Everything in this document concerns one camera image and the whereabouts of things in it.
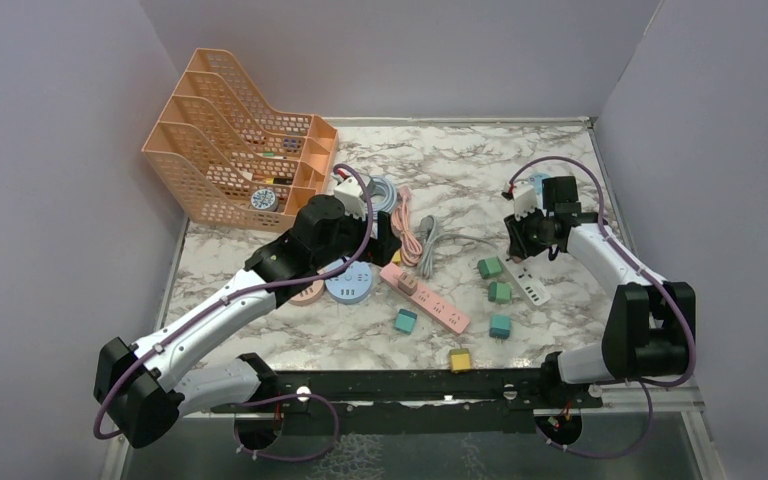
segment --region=table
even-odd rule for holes
[[[411,304],[376,278],[373,292],[358,305],[338,304],[327,294],[310,306],[285,305],[241,329],[195,368],[221,365],[248,352],[258,353],[275,370],[445,368],[452,348],[468,348],[474,368],[534,367],[548,353],[601,338],[610,299],[572,257],[562,254],[552,263],[545,255],[527,260],[529,271],[552,295],[540,307],[519,298],[508,305],[489,302],[490,281],[476,270],[479,260],[507,246],[502,220],[512,205],[499,193],[519,166],[544,155],[564,155],[583,162],[602,180],[585,126],[351,126],[340,127],[339,138],[338,162],[410,187],[414,228],[424,216],[434,215],[446,232],[496,243],[498,251],[464,241],[442,242],[435,251],[435,275],[426,283],[469,315],[471,324],[455,336],[420,313],[412,334],[397,332],[395,315]],[[595,210],[596,189],[576,167],[553,162],[534,171],[575,175],[583,209]],[[608,219],[617,231],[610,205]],[[222,287],[257,247],[276,236],[190,224],[164,324]],[[494,313],[511,317],[507,340],[488,335]]]

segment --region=white power strip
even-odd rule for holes
[[[533,278],[528,273],[528,270],[525,268],[525,262],[514,263],[510,255],[506,253],[499,255],[499,261],[502,263],[505,276],[516,288],[520,298],[527,298],[536,307],[552,299],[552,295],[549,294],[546,285],[543,285],[543,282]]]

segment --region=blue block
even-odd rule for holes
[[[490,318],[490,336],[505,339],[511,336],[511,317],[493,315]]]
[[[414,325],[416,325],[416,314],[404,308],[400,309],[399,314],[396,315],[396,323],[393,325],[396,330],[410,335]]]

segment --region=robotic arm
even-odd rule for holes
[[[256,355],[190,369],[234,332],[324,278],[319,269],[361,247],[361,260],[390,262],[401,242],[386,212],[378,213],[377,237],[368,238],[372,219],[365,207],[371,203],[363,191],[350,178],[335,196],[314,196],[290,230],[255,251],[243,270],[195,309],[130,346],[117,337],[102,348],[94,396],[103,407],[107,403],[106,413],[134,447],[152,443],[187,413],[251,398],[271,374]],[[118,391],[108,398],[111,390]]]
[[[647,271],[610,227],[598,223],[600,215],[582,212],[575,177],[544,179],[542,195],[541,210],[531,186],[512,183],[503,194],[514,203],[514,214],[505,218],[508,254],[522,260],[549,250],[551,260],[558,252],[568,253],[614,298],[602,341],[549,355],[543,365],[546,375],[555,383],[582,384],[688,371],[692,348],[682,323],[693,337],[693,289]],[[668,305],[663,291],[678,311]],[[656,327],[650,326],[650,316],[658,321]]]

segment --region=gray wall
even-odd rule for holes
[[[135,0],[0,0],[0,478],[98,476],[98,349],[150,328],[182,220],[139,152],[176,77]]]
[[[141,0],[172,61],[233,52],[279,108],[598,115],[658,0]]]
[[[666,0],[596,126],[643,259],[696,288],[729,478],[768,478],[768,2]]]

